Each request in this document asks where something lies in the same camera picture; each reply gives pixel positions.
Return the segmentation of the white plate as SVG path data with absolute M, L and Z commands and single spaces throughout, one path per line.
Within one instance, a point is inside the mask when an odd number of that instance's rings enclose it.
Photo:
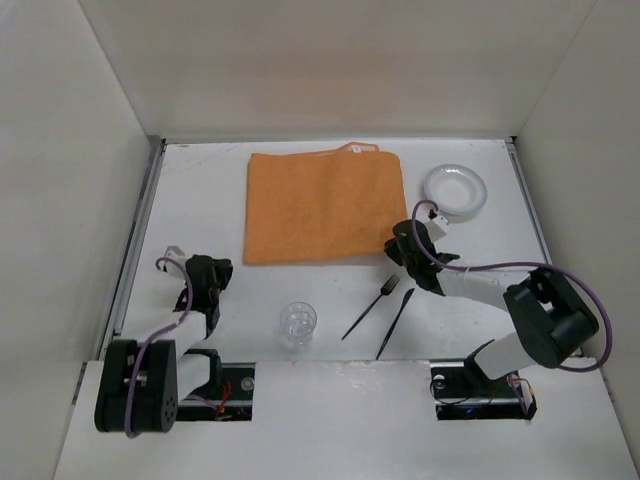
M 475 215 L 488 198 L 484 180 L 472 169 L 457 164 L 431 169 L 424 179 L 423 191 L 441 212 L 453 216 Z

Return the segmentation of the black fork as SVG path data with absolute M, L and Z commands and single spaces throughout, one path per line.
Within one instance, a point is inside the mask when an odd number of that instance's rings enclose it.
M 400 277 L 393 274 L 388 278 L 384 284 L 380 287 L 377 297 L 371 302 L 371 304 L 359 315 L 355 322 L 348 328 L 348 330 L 341 337 L 341 340 L 345 340 L 351 332 L 361 323 L 361 321 L 369 314 L 369 312 L 376 306 L 376 304 L 383 298 L 389 296 L 395 287 L 398 285 Z

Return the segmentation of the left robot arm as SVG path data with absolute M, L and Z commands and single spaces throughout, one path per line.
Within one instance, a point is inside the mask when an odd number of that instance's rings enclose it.
M 217 414 L 232 393 L 215 349 L 198 348 L 220 319 L 220 294 L 232 278 L 229 259 L 165 254 L 155 267 L 178 275 L 183 288 L 160 327 L 143 338 L 111 341 L 103 360 L 94 409 L 101 433 L 166 433 L 190 397 Z

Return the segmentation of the black knife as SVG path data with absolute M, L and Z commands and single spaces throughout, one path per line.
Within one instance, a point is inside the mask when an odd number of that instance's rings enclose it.
M 386 334 L 384 336 L 384 339 L 383 339 L 383 341 L 382 341 L 382 343 L 381 343 L 381 345 L 380 345 L 380 347 L 379 347 L 379 349 L 377 351 L 377 354 L 375 356 L 376 360 L 379 360 L 381 355 L 383 354 L 383 352 L 384 352 L 384 350 L 385 350 L 385 348 L 386 348 L 386 346 L 387 346 L 387 344 L 388 344 L 392 334 L 394 333 L 394 330 L 395 330 L 395 328 L 396 328 L 396 326 L 397 326 L 397 324 L 398 324 L 398 322 L 400 320 L 400 317 L 402 316 L 404 310 L 406 309 L 407 304 L 410 302 L 412 296 L 414 295 L 414 292 L 415 292 L 414 288 L 411 288 L 411 289 L 409 289 L 409 290 L 407 290 L 405 292 L 405 294 L 403 296 L 403 299 L 401 301 L 400 308 L 399 308 L 395 318 L 393 319 L 388 331 L 386 332 Z

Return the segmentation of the clear drinking glass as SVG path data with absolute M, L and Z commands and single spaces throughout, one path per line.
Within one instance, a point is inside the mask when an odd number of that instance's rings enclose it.
M 280 315 L 280 328 L 287 345 L 292 349 L 306 348 L 317 326 L 317 313 L 306 302 L 287 305 Z

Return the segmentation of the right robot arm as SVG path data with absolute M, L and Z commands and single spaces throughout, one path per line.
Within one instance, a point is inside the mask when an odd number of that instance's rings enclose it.
M 463 360 L 461 376 L 474 396 L 532 365 L 559 368 L 599 331 L 596 316 L 566 276 L 549 266 L 524 271 L 463 267 L 455 263 L 457 255 L 438 253 L 426 226 L 411 220 L 392 228 L 384 251 L 419 288 L 509 315 L 513 333 L 481 345 Z

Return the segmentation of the orange cloth napkin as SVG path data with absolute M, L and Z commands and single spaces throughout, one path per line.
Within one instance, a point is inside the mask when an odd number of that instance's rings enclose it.
M 375 145 L 254 153 L 243 260 L 275 265 L 378 254 L 406 217 L 400 159 Z

